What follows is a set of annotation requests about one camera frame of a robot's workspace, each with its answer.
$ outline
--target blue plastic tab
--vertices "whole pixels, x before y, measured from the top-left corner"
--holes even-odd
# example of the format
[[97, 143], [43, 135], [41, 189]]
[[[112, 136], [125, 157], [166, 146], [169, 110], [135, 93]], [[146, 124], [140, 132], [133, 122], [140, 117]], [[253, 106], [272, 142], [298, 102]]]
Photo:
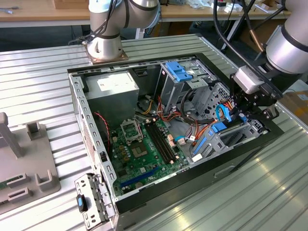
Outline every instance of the blue plastic tab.
[[220, 132], [220, 131], [222, 131], [222, 130], [224, 130], [224, 129], [226, 129], [226, 128], [227, 128], [226, 125], [224, 125], [222, 122], [216, 123], [216, 124], [213, 124], [213, 125], [212, 125], [212, 130], [213, 130], [215, 133]]
[[202, 145], [204, 144], [204, 142], [207, 140], [207, 138], [203, 138], [200, 142], [200, 144], [198, 145], [198, 147], [196, 148], [196, 150], [193, 152], [194, 155], [197, 154], [197, 152], [200, 150], [200, 148], [202, 147]]
[[78, 206], [82, 206], [82, 199], [78, 198]]
[[168, 62], [166, 63], [166, 66], [178, 82], [187, 81], [193, 78], [187, 74], [184, 67], [182, 67], [178, 62]]
[[246, 123], [246, 121], [247, 121], [246, 116], [240, 116], [240, 118], [241, 118], [241, 120], [242, 120], [244, 123]]

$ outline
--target white sticker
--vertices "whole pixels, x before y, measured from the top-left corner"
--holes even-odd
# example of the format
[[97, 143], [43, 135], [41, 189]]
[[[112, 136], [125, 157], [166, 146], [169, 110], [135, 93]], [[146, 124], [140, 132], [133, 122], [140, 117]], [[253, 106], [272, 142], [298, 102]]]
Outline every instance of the white sticker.
[[308, 100], [308, 96], [307, 95], [301, 94], [301, 95], [298, 95], [298, 96], [299, 96], [299, 98], [301, 100]]
[[192, 158], [192, 160], [194, 161], [194, 162], [197, 162], [198, 160], [201, 160], [202, 159], [202, 155], [199, 153], [199, 154], [197, 154], [197, 155], [195, 155], [193, 158]]
[[195, 137], [195, 136], [190, 136], [189, 139], [190, 139], [191, 141], [194, 141], [194, 140], [196, 139], [196, 137]]
[[106, 78], [101, 78], [97, 81], [101, 91], [122, 89], [125, 87], [134, 86], [134, 82], [127, 74], [112, 74]]
[[194, 74], [194, 71], [186, 71], [188, 75]]

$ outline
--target black cable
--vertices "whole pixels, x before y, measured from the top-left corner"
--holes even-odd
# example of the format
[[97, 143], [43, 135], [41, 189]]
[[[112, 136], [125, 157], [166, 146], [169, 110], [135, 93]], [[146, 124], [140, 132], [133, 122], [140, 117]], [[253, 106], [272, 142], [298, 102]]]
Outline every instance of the black cable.
[[[229, 14], [229, 16], [228, 16], [228, 19], [227, 19], [227, 23], [226, 23], [226, 24], [228, 24], [228, 22], [229, 22], [229, 20], [230, 20], [230, 17], [231, 17], [231, 14], [232, 14], [232, 12], [233, 12], [234, 5], [235, 5], [235, 0], [232, 0], [232, 3], [233, 3], [232, 9], [231, 9], [230, 14]], [[225, 30], [225, 32], [223, 32], [224, 35], [227, 33], [227, 31], [228, 31], [228, 29], [229, 29], [231, 23], [232, 23], [232, 21], [229, 22], [229, 25], [227, 26], [227, 29]], [[220, 40], [221, 40], [221, 38], [219, 38], [219, 39], [217, 40], [217, 42], [216, 42], [216, 44], [215, 44], [215, 47], [218, 46], [218, 42], [219, 42]]]
[[247, 10], [247, 7], [246, 7], [245, 0], [241, 0], [241, 3], [242, 3], [242, 7], [243, 7], [244, 15], [245, 15], [245, 18], [246, 18], [248, 29], [252, 30], [252, 26], [251, 26], [250, 18], [249, 18], [249, 15], [248, 15], [248, 10]]
[[264, 74], [261, 72], [261, 70], [258, 67], [253, 66], [247, 59], [245, 59], [233, 46], [232, 44], [227, 40], [227, 38], [223, 35], [219, 22], [218, 22], [218, 17], [217, 17], [217, 2], [218, 0], [214, 0], [214, 9], [213, 9], [213, 15], [214, 15], [214, 26], [216, 28], [216, 31], [218, 35], [221, 37], [223, 42], [239, 57], [241, 58], [244, 63], [258, 76], [260, 77], [265, 83], [267, 83], [276, 94], [279, 95], [279, 99], [283, 97], [283, 94], [281, 91], [272, 83], [270, 82]]
[[[248, 11], [251, 10], [252, 6], [255, 4], [255, 1], [256, 1], [256, 0], [251, 0], [251, 1], [250, 1], [249, 5], [247, 6]], [[237, 31], [237, 30], [242, 26], [242, 23], [243, 23], [244, 20], [245, 20], [245, 15], [243, 14], [242, 17], [241, 17], [241, 19], [240, 19], [240, 21], [239, 21], [239, 23], [238, 23], [238, 25], [236, 26], [235, 31]], [[231, 35], [230, 41], [233, 40], [234, 36], [235, 36], [235, 33], [233, 33], [233, 34]]]
[[285, 7], [282, 6], [280, 9], [278, 9], [276, 12], [274, 12], [273, 14], [271, 14], [269, 17], [267, 17], [266, 19], [264, 19], [261, 23], [259, 23], [258, 25], [256, 25], [254, 27], [254, 30], [257, 30], [260, 26], [262, 26], [263, 24], [265, 24], [268, 20], [272, 19], [273, 17], [279, 15], [281, 12], [283, 12], [285, 10]]

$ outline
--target wooden workbench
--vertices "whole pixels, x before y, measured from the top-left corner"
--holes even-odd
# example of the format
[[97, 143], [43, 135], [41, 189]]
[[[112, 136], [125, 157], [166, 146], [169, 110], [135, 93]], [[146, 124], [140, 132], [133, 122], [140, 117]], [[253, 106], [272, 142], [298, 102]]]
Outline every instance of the wooden workbench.
[[[24, 27], [24, 26], [68, 26], [90, 24], [88, 9], [84, 10], [56, 10], [53, 0], [0, 0], [0, 7], [18, 6], [20, 9], [13, 10], [13, 14], [0, 12], [0, 27]], [[290, 13], [278, 15], [276, 18], [285, 18]], [[228, 18], [226, 12], [219, 12], [221, 20]], [[242, 16], [240, 13], [232, 13], [231, 19], [237, 20]], [[250, 12], [254, 19], [264, 19], [268, 14], [257, 9]], [[194, 9], [184, 6], [162, 6], [163, 22], [182, 21], [212, 21], [212, 8]]]

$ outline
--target motherboard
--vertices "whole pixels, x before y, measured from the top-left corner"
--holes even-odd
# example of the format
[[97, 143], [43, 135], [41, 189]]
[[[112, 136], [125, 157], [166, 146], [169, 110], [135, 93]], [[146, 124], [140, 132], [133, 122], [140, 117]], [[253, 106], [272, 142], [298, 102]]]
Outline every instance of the motherboard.
[[162, 120], [125, 122], [121, 128], [111, 131], [111, 137], [111, 162], [117, 175], [113, 185], [116, 196], [166, 177], [188, 165], [185, 155], [173, 142]]

